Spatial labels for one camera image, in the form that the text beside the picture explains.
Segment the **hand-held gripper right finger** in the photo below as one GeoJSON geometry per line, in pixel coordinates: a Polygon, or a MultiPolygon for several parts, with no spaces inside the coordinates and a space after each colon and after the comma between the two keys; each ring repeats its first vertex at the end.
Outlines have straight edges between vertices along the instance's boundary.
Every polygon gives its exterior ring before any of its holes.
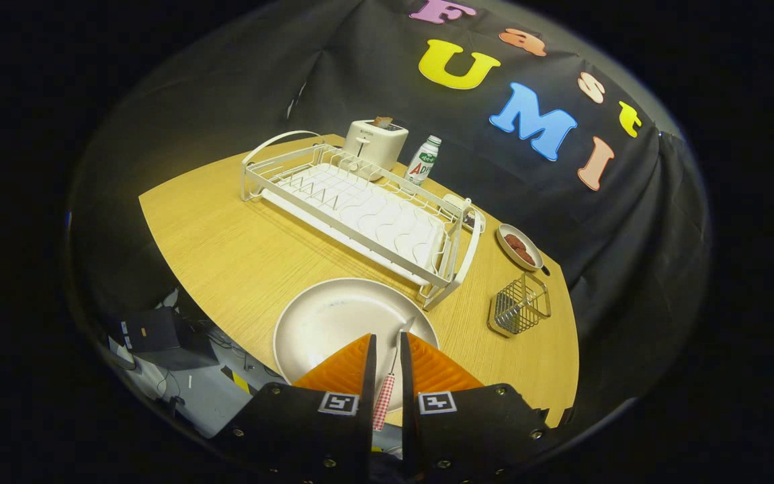
{"type": "Polygon", "coordinates": [[[420,337],[400,338],[403,473],[416,481],[506,481],[552,451],[546,414],[507,383],[457,386],[418,382],[426,354],[420,337]]]}

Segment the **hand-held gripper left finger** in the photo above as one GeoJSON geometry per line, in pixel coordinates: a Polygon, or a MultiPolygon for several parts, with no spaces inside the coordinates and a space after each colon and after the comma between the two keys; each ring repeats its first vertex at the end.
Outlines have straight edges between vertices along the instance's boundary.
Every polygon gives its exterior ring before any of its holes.
{"type": "Polygon", "coordinates": [[[374,436],[377,337],[347,344],[304,386],[264,384],[221,432],[224,456],[268,483],[365,483],[374,436]]]}

